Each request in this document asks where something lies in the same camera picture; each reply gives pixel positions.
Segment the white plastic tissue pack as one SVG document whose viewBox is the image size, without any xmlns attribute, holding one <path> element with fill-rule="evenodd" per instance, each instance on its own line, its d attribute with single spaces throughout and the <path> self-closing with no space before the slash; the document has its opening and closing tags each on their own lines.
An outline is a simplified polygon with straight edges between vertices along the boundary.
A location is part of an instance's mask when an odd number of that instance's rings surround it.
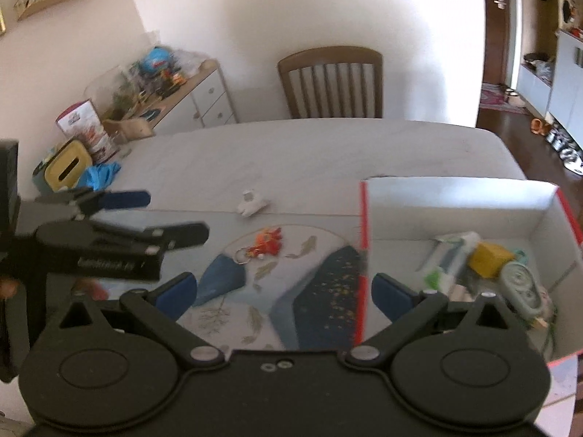
<svg viewBox="0 0 583 437">
<path fill-rule="evenodd" d="M 424 288 L 449 294 L 480 240 L 472 231 L 435 237 L 431 253 L 417 270 Z"/>
</svg>

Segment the red and white cardboard box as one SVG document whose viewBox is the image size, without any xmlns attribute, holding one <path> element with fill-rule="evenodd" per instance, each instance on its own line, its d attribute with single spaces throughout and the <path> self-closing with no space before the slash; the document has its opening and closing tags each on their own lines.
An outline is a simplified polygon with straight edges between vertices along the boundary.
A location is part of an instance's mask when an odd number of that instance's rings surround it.
<svg viewBox="0 0 583 437">
<path fill-rule="evenodd" d="M 357 337 L 390 320 L 372 302 L 384 273 L 415 293 L 436 288 L 469 299 L 498 281 L 500 256 L 519 263 L 516 283 L 533 280 L 545 300 L 530 338 L 548 360 L 582 349 L 582 232 L 561 190 L 508 178 L 378 177 L 361 183 L 361 314 Z"/>
</svg>

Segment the yellow small box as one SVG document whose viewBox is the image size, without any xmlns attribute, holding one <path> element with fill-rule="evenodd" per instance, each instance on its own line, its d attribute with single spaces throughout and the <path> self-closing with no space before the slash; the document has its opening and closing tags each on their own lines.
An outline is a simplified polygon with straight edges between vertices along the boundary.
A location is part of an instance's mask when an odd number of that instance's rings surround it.
<svg viewBox="0 0 583 437">
<path fill-rule="evenodd" d="M 484 279 L 496 278 L 506 263 L 513 261 L 516 255 L 503 246 L 479 242 L 469 256 L 467 266 Z"/>
</svg>

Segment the red fish plush keychain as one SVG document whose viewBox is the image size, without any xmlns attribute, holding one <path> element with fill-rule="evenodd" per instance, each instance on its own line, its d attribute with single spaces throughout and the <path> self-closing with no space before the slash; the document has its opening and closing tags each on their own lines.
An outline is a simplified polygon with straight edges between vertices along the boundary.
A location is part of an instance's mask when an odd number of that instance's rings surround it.
<svg viewBox="0 0 583 437">
<path fill-rule="evenodd" d="M 266 259 L 267 256 L 278 256 L 283 247 L 282 228 L 265 228 L 255 237 L 251 246 L 238 249 L 233 260 L 237 264 L 249 263 L 252 259 Z"/>
</svg>

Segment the white plush keychain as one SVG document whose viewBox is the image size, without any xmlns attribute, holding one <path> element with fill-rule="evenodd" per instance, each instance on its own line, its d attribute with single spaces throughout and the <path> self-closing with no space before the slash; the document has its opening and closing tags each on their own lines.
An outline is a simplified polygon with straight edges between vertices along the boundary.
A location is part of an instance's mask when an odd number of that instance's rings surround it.
<svg viewBox="0 0 583 437">
<path fill-rule="evenodd" d="M 244 218 L 250 218 L 269 205 L 269 201 L 253 189 L 245 190 L 237 206 L 237 213 Z"/>
</svg>

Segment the yellow tissue box holder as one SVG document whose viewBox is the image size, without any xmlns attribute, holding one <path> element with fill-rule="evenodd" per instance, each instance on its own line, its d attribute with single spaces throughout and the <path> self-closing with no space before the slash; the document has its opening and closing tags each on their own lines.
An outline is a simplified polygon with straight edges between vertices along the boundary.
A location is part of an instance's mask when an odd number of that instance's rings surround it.
<svg viewBox="0 0 583 437">
<path fill-rule="evenodd" d="M 75 188 L 81 175 L 93 166 L 93 159 L 76 138 L 55 146 L 32 171 L 32 182 L 41 194 Z"/>
</svg>

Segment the blue rubber glove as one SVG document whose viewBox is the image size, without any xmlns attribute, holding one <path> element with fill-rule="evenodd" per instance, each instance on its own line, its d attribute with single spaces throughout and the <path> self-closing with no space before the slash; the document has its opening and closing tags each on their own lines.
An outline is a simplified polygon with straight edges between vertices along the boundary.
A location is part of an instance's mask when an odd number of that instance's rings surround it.
<svg viewBox="0 0 583 437">
<path fill-rule="evenodd" d="M 92 190 L 105 189 L 113 183 L 121 168 L 118 162 L 91 166 L 83 172 L 76 186 Z"/>
</svg>

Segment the clear drinking glass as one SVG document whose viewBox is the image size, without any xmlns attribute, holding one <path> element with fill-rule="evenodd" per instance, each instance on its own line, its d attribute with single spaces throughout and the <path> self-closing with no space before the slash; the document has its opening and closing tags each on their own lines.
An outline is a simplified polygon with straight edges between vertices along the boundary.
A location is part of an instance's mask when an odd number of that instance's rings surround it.
<svg viewBox="0 0 583 437">
<path fill-rule="evenodd" d="M 132 148 L 129 146 L 128 138 L 122 133 L 122 131 L 116 131 L 112 136 L 111 140 L 115 143 L 118 148 L 118 157 L 125 158 L 132 153 Z"/>
</svg>

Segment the red and white snack bag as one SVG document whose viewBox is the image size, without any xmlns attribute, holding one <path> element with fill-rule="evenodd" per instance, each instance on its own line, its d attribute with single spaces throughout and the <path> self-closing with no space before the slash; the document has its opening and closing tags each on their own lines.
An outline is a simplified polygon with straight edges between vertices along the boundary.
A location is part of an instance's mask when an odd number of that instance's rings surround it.
<svg viewBox="0 0 583 437">
<path fill-rule="evenodd" d="M 85 146 L 95 164 L 106 163 L 117 153 L 117 146 L 90 100 L 73 104 L 55 123 L 64 135 L 78 139 Z"/>
</svg>

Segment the small wooden box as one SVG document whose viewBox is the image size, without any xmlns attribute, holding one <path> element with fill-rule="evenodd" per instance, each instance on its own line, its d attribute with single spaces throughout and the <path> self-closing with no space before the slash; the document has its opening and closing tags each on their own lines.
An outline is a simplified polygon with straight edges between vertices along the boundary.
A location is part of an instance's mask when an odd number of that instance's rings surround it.
<svg viewBox="0 0 583 437">
<path fill-rule="evenodd" d="M 125 139 L 129 141 L 145 139 L 154 135 L 148 120 L 143 117 L 128 118 L 123 121 L 104 119 L 102 124 L 109 135 L 122 133 Z"/>
</svg>

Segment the white wooden sideboard cabinet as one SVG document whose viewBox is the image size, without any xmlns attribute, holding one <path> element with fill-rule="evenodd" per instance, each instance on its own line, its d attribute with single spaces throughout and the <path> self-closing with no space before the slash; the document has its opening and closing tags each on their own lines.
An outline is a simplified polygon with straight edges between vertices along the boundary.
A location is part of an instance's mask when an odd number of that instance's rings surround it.
<svg viewBox="0 0 583 437">
<path fill-rule="evenodd" d="M 154 135 L 173 135 L 238 122 L 223 75 L 215 59 L 165 99 L 138 108 L 134 117 L 148 120 Z"/>
</svg>

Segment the blue globe toy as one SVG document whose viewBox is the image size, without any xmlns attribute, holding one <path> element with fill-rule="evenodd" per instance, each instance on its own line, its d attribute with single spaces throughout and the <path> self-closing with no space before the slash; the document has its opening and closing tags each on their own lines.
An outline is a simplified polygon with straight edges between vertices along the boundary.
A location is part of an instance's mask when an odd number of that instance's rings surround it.
<svg viewBox="0 0 583 437">
<path fill-rule="evenodd" d="M 171 70 L 173 63 L 172 53 L 167 48 L 154 46 L 146 56 L 139 60 L 138 65 L 147 76 L 156 76 L 162 71 Z"/>
</svg>

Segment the brown wooden dining chair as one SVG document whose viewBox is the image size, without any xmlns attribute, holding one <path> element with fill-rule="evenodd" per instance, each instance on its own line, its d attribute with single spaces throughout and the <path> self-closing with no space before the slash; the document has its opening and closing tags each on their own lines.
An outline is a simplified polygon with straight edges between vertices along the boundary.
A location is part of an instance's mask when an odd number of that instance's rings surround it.
<svg viewBox="0 0 583 437">
<path fill-rule="evenodd" d="M 277 64 L 293 118 L 383 116 L 383 55 L 362 46 L 324 46 Z"/>
</svg>

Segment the brown entrance door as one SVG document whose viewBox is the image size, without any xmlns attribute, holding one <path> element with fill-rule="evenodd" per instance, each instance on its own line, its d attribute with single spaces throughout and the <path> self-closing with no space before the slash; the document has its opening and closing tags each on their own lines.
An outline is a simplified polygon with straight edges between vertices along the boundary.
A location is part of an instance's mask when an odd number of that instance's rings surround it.
<svg viewBox="0 0 583 437">
<path fill-rule="evenodd" d="M 506 85 L 510 51 L 511 0 L 484 0 L 484 83 Z"/>
</svg>

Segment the white wall storage unit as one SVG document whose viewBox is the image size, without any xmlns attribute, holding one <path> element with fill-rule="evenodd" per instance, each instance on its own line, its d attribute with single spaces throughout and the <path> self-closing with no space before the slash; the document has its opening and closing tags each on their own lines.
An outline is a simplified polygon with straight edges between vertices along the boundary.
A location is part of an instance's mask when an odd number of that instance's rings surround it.
<svg viewBox="0 0 583 437">
<path fill-rule="evenodd" d="M 528 110 L 546 117 L 561 32 L 579 36 L 582 0 L 520 0 L 521 52 L 517 90 Z"/>
</svg>

